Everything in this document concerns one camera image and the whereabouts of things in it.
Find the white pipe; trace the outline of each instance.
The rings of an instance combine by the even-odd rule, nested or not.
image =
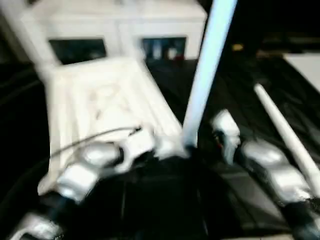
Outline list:
[[[186,145],[195,146],[197,143],[198,129],[236,5],[237,0],[214,0],[211,7],[183,122],[182,137]]]
[[[266,90],[260,84],[254,86],[254,91],[260,99],[264,109],[278,130],[285,145],[291,151],[296,163],[316,197],[320,198],[320,170],[309,155],[306,148],[272,101]]]

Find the black cable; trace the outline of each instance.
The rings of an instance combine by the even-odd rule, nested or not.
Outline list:
[[[79,140],[79,141],[75,141],[75,142],[73,142],[73,143],[71,143],[71,144],[69,144],[69,145],[67,145],[67,146],[59,149],[58,151],[56,151],[55,153],[53,153],[53,154],[50,156],[50,158],[53,158],[53,157],[61,154],[61,153],[62,153],[63,151],[65,151],[65,150],[68,150],[68,149],[73,148],[73,147],[75,147],[75,146],[77,146],[77,145],[79,145],[79,144],[88,142],[88,141],[90,141],[90,140],[92,140],[92,139],[94,139],[94,138],[97,138],[97,137],[102,136],[102,135],[105,135],[105,134],[110,134],[110,133],[119,132],[119,131],[128,131],[128,130],[132,130],[133,132],[136,132],[138,129],[140,129],[140,127],[129,127],[129,126],[128,126],[128,127],[118,127],[118,128],[114,128],[114,129],[111,129],[111,130],[106,130],[106,131],[103,131],[103,132],[99,132],[99,133],[97,133],[97,134],[95,134],[95,135],[91,135],[91,136],[89,136],[89,137],[86,137],[85,139],[81,139],[81,140]]]

